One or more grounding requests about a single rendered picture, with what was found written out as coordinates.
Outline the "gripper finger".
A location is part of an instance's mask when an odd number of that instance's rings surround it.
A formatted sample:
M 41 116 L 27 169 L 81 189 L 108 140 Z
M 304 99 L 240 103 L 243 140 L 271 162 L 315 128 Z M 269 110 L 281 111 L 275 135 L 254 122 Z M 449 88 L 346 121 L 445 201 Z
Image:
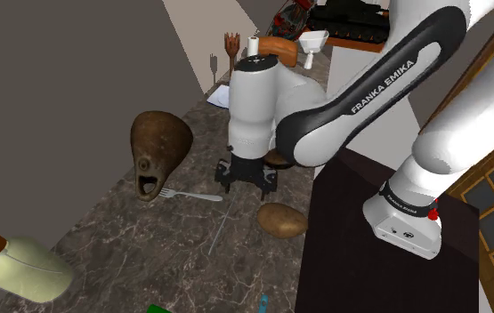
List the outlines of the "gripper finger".
M 224 159 L 220 159 L 215 168 L 215 181 L 224 187 L 224 192 L 228 194 L 231 184 L 235 181 L 231 173 L 231 164 Z
M 278 174 L 274 169 L 263 169 L 260 190 L 262 191 L 261 200 L 263 201 L 267 195 L 277 190 Z

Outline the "brown round object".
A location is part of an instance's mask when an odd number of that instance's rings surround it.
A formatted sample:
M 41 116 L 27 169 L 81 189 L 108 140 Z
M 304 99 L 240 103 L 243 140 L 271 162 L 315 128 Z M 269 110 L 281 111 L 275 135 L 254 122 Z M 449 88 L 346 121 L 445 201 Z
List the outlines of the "brown round object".
M 263 161 L 267 166 L 276 170 L 286 170 L 294 166 L 293 163 L 288 162 L 275 148 L 266 153 Z

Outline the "silver fork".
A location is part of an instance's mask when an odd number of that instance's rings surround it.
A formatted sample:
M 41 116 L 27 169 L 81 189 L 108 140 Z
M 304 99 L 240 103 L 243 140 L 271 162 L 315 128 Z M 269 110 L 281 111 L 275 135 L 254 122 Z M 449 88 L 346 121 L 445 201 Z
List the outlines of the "silver fork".
M 212 202 L 221 202 L 223 198 L 217 195 L 208 195 L 208 194 L 198 194 L 198 193 L 190 193 L 190 192 L 182 192 L 176 191 L 174 189 L 166 189 L 162 188 L 158 193 L 161 197 L 171 198 L 175 196 L 186 196 L 186 197 L 195 197 L 199 199 L 204 199 Z

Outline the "brown potato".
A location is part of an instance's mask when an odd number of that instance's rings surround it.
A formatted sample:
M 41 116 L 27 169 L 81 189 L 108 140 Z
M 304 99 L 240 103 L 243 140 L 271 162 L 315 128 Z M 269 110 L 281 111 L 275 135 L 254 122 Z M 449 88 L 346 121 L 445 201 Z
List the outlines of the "brown potato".
M 260 227 L 273 237 L 298 237 L 308 229 L 308 219 L 296 209 L 280 204 L 266 203 L 257 212 Z

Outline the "white plate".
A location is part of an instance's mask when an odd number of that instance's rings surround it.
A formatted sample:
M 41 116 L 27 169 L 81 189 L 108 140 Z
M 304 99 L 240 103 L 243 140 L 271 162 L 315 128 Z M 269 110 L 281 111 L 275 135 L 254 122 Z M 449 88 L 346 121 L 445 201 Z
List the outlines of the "white plate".
M 229 108 L 230 87 L 226 84 L 219 85 L 214 92 L 207 98 L 207 103 L 217 106 L 218 108 Z

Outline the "brown wooden fork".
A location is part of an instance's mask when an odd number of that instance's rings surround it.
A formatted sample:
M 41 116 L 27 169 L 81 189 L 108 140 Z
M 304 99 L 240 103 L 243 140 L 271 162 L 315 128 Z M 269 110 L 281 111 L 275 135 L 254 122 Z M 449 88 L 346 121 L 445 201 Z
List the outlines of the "brown wooden fork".
M 226 32 L 223 39 L 224 49 L 229 56 L 229 74 L 232 76 L 235 67 L 235 60 L 240 48 L 240 34 Z

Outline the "orange-brown bread loaf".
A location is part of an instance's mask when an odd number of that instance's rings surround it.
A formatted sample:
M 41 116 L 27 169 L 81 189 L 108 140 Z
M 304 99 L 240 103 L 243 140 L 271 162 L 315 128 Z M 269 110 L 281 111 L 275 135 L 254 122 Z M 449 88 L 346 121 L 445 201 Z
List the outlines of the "orange-brown bread loaf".
M 277 36 L 261 36 L 258 42 L 258 53 L 261 55 L 277 55 L 285 66 L 294 68 L 297 64 L 298 45 L 296 42 Z

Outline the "dark robot stand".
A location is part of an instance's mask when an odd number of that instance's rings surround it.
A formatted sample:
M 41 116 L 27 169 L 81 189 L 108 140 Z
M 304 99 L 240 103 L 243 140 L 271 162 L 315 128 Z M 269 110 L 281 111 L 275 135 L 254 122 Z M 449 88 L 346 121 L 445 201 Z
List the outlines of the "dark robot stand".
M 319 173 L 295 313 L 478 313 L 478 210 L 441 195 L 441 250 L 423 259 L 377 238 L 363 216 L 392 174 L 348 148 Z

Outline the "white goblet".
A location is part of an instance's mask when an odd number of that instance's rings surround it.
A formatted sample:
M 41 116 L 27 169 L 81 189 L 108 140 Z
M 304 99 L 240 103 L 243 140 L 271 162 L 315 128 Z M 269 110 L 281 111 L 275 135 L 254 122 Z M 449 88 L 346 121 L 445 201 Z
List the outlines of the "white goblet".
M 327 30 L 305 31 L 298 37 L 298 42 L 306 54 L 304 69 L 311 69 L 315 53 L 321 51 L 328 40 Z

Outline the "colourful figure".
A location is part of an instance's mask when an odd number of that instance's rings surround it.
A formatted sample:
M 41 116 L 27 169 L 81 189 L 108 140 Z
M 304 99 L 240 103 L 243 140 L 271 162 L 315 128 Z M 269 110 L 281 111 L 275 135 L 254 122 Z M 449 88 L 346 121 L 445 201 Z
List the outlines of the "colourful figure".
M 315 4 L 316 0 L 286 0 L 274 15 L 266 35 L 295 41 L 303 33 Z

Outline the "dark tank model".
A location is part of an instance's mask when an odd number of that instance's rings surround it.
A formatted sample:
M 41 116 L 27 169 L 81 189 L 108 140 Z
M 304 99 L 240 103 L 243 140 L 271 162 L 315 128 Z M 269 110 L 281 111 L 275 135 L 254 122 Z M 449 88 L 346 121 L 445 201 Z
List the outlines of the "dark tank model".
M 383 44 L 390 33 L 388 12 L 363 0 L 327 0 L 311 8 L 306 26 L 311 31 L 327 30 L 330 38 Z

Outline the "pale yellow bottle brown cap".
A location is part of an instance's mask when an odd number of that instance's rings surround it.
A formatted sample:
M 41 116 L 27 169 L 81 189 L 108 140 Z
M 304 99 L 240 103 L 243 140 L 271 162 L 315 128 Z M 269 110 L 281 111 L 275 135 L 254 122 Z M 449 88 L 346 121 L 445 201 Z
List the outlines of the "pale yellow bottle brown cap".
M 74 271 L 61 257 L 31 237 L 0 236 L 0 289 L 36 303 L 64 294 Z

